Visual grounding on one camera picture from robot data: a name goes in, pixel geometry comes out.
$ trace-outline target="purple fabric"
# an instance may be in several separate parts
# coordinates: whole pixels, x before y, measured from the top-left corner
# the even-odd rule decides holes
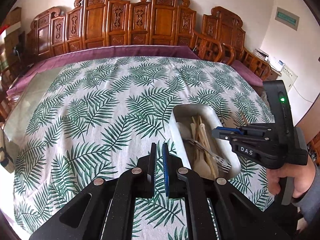
[[[229,60],[228,57],[224,57],[222,63],[226,63]],[[248,82],[250,86],[263,87],[262,80],[256,76],[249,68],[243,65],[239,60],[235,60],[231,67],[234,68],[235,71],[238,72],[242,78]]]
[[[180,57],[188,59],[199,59],[187,46],[118,46],[97,49],[87,49],[73,53],[56,56],[36,63],[14,87],[7,91],[7,95],[23,92],[31,79],[43,71],[62,67],[67,64],[84,60],[111,57],[131,56],[155,56],[155,57]]]

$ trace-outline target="human hand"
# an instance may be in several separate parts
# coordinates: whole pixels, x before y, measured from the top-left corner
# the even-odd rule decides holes
[[[279,179],[285,177],[294,178],[293,198],[299,198],[311,187],[316,175],[316,167],[308,155],[308,163],[305,166],[285,163],[277,170],[267,170],[268,190],[272,195],[280,192]]]

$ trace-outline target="gray sleeve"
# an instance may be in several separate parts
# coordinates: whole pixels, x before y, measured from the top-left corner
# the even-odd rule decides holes
[[[310,224],[320,208],[320,167],[316,166],[316,176],[307,193],[302,199],[293,199],[292,204],[300,207],[304,219]]]

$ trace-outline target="metal bolt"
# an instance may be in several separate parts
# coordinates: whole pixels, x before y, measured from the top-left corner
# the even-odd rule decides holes
[[[188,169],[185,168],[185,167],[182,167],[182,168],[179,168],[179,169],[178,169],[178,172],[179,172],[180,174],[186,174],[186,173],[188,173]]]
[[[96,178],[94,181],[93,181],[93,184],[96,185],[96,186],[100,186],[102,185],[104,182],[104,179],[102,178]]]
[[[217,178],[217,183],[219,185],[225,185],[227,183],[225,178]]]
[[[142,169],[140,169],[139,167],[135,167],[131,171],[133,174],[139,174],[142,172]]]

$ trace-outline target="white cable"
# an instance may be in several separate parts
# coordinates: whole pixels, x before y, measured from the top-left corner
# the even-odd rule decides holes
[[[292,84],[292,86],[294,87],[294,89],[296,90],[296,92],[299,94],[299,96],[301,96],[304,100],[306,100],[306,101],[308,101],[308,102],[310,102],[310,103],[314,103],[314,102],[312,102],[312,101],[310,101],[310,100],[308,100],[308,99],[305,99],[302,95],[300,95],[300,93],[298,92],[298,90],[296,89],[296,87]]]

